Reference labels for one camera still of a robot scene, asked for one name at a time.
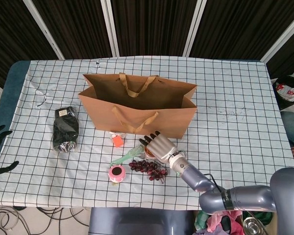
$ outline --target white tablecloth with black grid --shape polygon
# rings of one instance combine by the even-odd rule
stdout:
[[[272,174],[294,167],[294,160],[266,66],[261,62],[222,61],[168,56],[31,61],[10,129],[0,154],[0,204],[50,207],[145,207],[198,210],[199,194],[171,170],[164,184],[126,168],[120,184],[108,179],[109,163],[139,144],[132,134],[113,147],[78,98],[87,88],[85,73],[154,75],[198,85],[195,114],[183,139],[202,173],[224,188],[268,185]],[[78,151],[52,150],[54,111],[78,112]]]

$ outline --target green comb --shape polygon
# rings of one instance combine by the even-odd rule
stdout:
[[[144,152],[144,147],[142,145],[138,145],[135,148],[132,148],[131,150],[129,150],[129,152],[124,157],[116,159],[113,162],[111,162],[110,167],[113,164],[119,165],[122,162],[124,162],[125,160],[130,159],[130,158],[134,158],[134,157],[136,157],[137,155],[139,155],[140,153],[143,153],[143,152]]]

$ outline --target dark curtain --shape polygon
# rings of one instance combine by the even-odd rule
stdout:
[[[294,20],[294,0],[208,0],[191,57],[260,60]]]
[[[271,78],[294,72],[294,34],[268,61],[267,67]]]
[[[196,0],[112,0],[120,56],[182,56]]]
[[[19,60],[57,59],[22,0],[0,0],[0,87]]]
[[[33,0],[66,59],[111,57],[100,0]]]

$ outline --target robotic arm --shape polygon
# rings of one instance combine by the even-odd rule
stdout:
[[[162,163],[181,174],[181,178],[196,192],[205,192],[199,198],[203,211],[266,211],[277,212],[278,234],[294,234],[294,168],[275,172],[268,186],[244,186],[223,189],[216,186],[190,164],[176,146],[156,131],[140,142]]]

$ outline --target pink roll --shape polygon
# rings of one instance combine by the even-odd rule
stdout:
[[[121,165],[115,165],[109,170],[109,179],[113,183],[120,183],[125,178],[125,169]]]

